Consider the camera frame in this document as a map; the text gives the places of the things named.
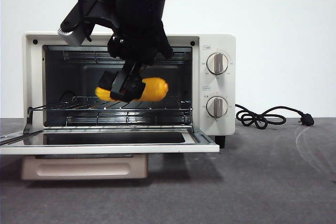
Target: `oven knob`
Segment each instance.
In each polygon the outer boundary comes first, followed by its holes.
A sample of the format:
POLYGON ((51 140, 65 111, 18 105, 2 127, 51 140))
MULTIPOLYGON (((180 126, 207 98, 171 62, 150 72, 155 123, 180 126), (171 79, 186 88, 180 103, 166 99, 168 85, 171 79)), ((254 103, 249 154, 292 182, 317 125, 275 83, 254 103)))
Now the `oven knob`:
POLYGON ((206 66, 211 73, 216 75, 222 74, 228 66, 227 58, 222 53, 217 52, 209 56, 206 66))
POLYGON ((227 112, 227 102, 222 97, 212 97, 206 104, 206 110, 213 118, 221 118, 227 112))

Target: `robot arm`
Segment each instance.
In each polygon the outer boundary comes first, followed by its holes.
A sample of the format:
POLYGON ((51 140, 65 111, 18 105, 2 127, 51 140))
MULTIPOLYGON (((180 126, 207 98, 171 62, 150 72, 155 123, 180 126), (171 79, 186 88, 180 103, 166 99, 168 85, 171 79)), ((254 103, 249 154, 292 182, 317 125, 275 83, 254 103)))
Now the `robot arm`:
POLYGON ((125 60, 117 74, 104 74, 110 82, 110 97, 130 102, 139 99, 144 91, 141 69, 152 65, 160 52, 165 58, 173 56, 161 21, 165 0, 78 0, 65 20, 59 34, 71 46, 80 46, 94 26, 113 30, 108 42, 112 57, 125 60))

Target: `white wall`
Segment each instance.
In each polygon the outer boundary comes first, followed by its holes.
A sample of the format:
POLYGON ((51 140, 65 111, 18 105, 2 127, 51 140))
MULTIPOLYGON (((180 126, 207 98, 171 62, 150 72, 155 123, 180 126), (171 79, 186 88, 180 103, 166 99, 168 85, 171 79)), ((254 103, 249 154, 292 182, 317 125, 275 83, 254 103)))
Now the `white wall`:
MULTIPOLYGON (((56 31, 75 2, 1 0, 1 117, 23 116, 23 33, 56 31)), ((237 103, 336 116, 336 0, 169 0, 164 24, 237 37, 237 103)))

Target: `oven foot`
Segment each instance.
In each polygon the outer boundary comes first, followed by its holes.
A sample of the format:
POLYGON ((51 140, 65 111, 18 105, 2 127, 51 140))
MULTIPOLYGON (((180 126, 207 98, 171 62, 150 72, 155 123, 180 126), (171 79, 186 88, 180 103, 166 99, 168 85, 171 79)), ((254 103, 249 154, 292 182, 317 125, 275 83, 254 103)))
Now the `oven foot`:
POLYGON ((108 158, 23 158, 23 180, 78 180, 147 178, 148 156, 108 158))
POLYGON ((225 148, 225 136, 215 136, 215 143, 219 145, 219 148, 225 148))

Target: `cable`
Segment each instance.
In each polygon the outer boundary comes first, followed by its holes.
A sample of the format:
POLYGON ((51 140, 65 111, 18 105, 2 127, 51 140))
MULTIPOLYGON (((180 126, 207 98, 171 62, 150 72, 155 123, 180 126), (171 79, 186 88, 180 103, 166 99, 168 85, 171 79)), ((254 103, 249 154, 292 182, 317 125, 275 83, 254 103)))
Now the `cable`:
POLYGON ((278 110, 278 109, 284 109, 284 110, 290 110, 293 112, 298 113, 301 116, 301 123, 306 126, 313 126, 314 125, 314 119, 310 114, 304 114, 302 111, 286 107, 286 106, 277 106, 270 108, 269 110, 266 110, 262 114, 257 114, 251 110, 248 110, 247 108, 236 104, 236 107, 242 109, 237 112, 236 118, 239 120, 243 126, 249 127, 252 124, 255 124, 257 129, 264 130, 267 128, 269 124, 272 125, 282 125, 286 122, 286 118, 282 115, 279 114, 269 114, 269 112, 273 110, 278 110), (279 118, 280 121, 272 121, 267 118, 279 118))
POLYGON ((79 16, 80 16, 80 22, 82 24, 83 27, 83 32, 85 34, 86 39, 89 42, 92 42, 92 39, 90 38, 90 36, 88 35, 87 31, 86 31, 86 26, 84 24, 85 22, 85 16, 84 16, 84 10, 83 10, 83 0, 78 0, 78 8, 79 8, 79 16))

